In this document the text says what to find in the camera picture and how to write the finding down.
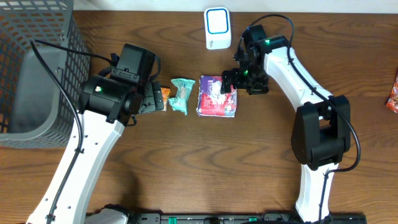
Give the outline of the orange white snack packet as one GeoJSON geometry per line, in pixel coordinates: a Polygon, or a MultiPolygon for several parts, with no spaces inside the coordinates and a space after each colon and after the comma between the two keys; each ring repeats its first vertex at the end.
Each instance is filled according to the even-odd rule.
{"type": "Polygon", "coordinates": [[[162,109],[162,111],[167,111],[167,103],[168,103],[169,96],[171,94],[171,89],[162,87],[161,92],[162,92],[162,99],[163,99],[163,103],[164,103],[164,108],[162,109]]]}

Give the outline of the purple red snack bag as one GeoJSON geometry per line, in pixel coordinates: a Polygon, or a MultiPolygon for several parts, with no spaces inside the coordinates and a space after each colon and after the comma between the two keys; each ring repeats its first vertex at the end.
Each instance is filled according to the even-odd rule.
{"type": "Polygon", "coordinates": [[[235,117],[238,92],[221,93],[220,76],[202,75],[198,95],[197,115],[211,117],[235,117]]]}

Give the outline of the teal snack packet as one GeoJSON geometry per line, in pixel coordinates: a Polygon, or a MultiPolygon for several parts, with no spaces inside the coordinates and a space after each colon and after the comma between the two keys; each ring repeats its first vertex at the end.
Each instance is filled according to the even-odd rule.
{"type": "Polygon", "coordinates": [[[173,98],[169,98],[169,104],[174,111],[181,111],[187,115],[187,103],[192,92],[195,80],[186,78],[171,79],[174,86],[177,87],[177,93],[173,98]]]}

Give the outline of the red Top chocolate bar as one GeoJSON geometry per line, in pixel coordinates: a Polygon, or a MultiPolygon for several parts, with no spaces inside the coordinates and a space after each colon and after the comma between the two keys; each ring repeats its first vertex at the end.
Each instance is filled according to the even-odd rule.
{"type": "Polygon", "coordinates": [[[396,79],[394,80],[391,92],[389,94],[389,98],[386,102],[386,107],[388,107],[391,111],[398,113],[398,74],[396,74],[396,79]]]}

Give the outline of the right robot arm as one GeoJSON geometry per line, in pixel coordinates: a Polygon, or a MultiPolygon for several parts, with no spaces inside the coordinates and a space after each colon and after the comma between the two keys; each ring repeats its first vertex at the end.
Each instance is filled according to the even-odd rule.
{"type": "Polygon", "coordinates": [[[349,101],[317,83],[283,35],[269,37],[261,25],[250,26],[243,32],[243,42],[234,56],[239,67],[221,75],[221,92],[245,89],[250,95],[266,94],[270,78],[280,86],[295,110],[291,146],[301,164],[295,210],[305,223],[323,221],[329,214],[331,171],[351,145],[349,101]]]}

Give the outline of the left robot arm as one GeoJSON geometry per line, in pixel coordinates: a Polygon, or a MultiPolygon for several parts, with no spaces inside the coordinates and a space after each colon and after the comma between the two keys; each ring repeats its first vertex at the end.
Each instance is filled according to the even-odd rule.
{"type": "Polygon", "coordinates": [[[110,151],[136,115],[164,108],[153,52],[125,44],[121,55],[112,54],[109,67],[81,85],[68,145],[55,175],[28,223],[132,223],[134,216],[117,205],[99,213],[86,211],[110,151]]]}

